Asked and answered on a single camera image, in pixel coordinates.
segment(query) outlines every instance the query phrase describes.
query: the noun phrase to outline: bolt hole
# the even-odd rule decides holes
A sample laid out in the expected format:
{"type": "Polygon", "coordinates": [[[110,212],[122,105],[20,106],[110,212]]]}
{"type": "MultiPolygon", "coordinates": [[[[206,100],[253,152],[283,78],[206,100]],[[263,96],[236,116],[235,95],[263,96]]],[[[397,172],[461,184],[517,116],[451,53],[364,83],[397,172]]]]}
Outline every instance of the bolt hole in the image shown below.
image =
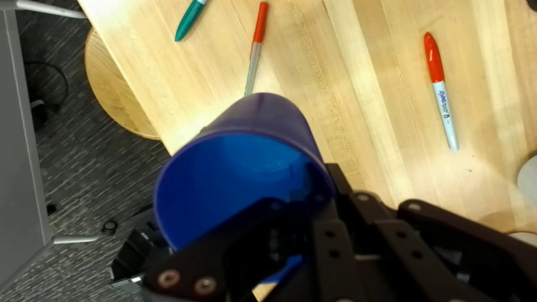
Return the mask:
{"type": "Polygon", "coordinates": [[[418,252],[418,251],[413,251],[413,257],[414,257],[416,261],[421,261],[421,259],[423,259],[423,254],[418,252]]]}
{"type": "Polygon", "coordinates": [[[330,251],[329,256],[330,256],[332,259],[339,259],[340,254],[339,254],[337,251],[330,251]]]}

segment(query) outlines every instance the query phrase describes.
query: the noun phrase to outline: wooden table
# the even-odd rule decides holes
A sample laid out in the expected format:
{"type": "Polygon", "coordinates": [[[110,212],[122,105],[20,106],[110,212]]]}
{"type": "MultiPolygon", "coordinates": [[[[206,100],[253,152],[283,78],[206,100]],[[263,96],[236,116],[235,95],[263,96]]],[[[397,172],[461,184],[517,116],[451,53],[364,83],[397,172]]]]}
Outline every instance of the wooden table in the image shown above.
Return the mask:
{"type": "MultiPolygon", "coordinates": [[[[169,153],[241,98],[258,2],[79,0],[169,153]]],[[[387,205],[423,199],[498,230],[537,230],[515,189],[537,152],[537,14],[525,0],[272,2],[255,91],[307,116],[325,162],[387,205]],[[446,147],[423,34],[436,38],[460,137],[446,147]]]]}

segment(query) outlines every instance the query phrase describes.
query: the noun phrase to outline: marker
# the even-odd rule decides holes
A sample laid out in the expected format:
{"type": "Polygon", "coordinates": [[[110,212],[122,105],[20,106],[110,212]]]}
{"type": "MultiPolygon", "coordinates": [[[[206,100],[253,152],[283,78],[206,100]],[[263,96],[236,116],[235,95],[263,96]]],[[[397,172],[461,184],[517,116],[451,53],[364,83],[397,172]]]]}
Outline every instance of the marker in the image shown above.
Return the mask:
{"type": "Polygon", "coordinates": [[[181,41],[188,34],[191,26],[198,21],[204,4],[206,4],[206,0],[193,0],[188,6],[188,11],[184,12],[184,16],[178,26],[178,31],[174,33],[174,43],[181,41]]]}
{"type": "Polygon", "coordinates": [[[258,4],[255,33],[253,33],[251,49],[250,49],[250,66],[248,66],[245,96],[250,96],[253,93],[256,66],[262,56],[262,44],[265,38],[267,14],[268,14],[268,4],[267,2],[258,4]]]}
{"type": "Polygon", "coordinates": [[[443,130],[446,133],[449,150],[456,152],[458,143],[456,143],[456,133],[454,133],[453,116],[451,116],[451,110],[449,110],[449,100],[448,100],[448,93],[446,93],[446,86],[444,86],[439,51],[438,51],[434,38],[429,33],[426,33],[423,36],[423,44],[424,44],[426,64],[429,68],[429,76],[431,76],[433,91],[434,91],[434,98],[438,103],[438,111],[439,111],[439,118],[443,123],[443,130]]]}

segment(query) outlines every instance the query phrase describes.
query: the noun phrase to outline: black cable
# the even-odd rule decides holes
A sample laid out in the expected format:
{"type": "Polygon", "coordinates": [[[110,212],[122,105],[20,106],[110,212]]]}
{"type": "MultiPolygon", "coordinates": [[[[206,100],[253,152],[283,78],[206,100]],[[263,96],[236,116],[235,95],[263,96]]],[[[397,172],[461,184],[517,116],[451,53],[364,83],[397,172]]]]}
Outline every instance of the black cable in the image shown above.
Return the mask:
{"type": "Polygon", "coordinates": [[[65,78],[65,74],[63,74],[63,71],[60,68],[57,68],[53,64],[48,64],[48,63],[43,63],[43,61],[25,61],[23,64],[25,66],[43,66],[43,68],[48,68],[48,69],[55,71],[60,76],[60,79],[63,83],[63,88],[65,88],[63,90],[63,96],[58,101],[58,105],[63,105],[67,101],[67,98],[69,98],[69,81],[67,81],[67,78],[65,78]]]}

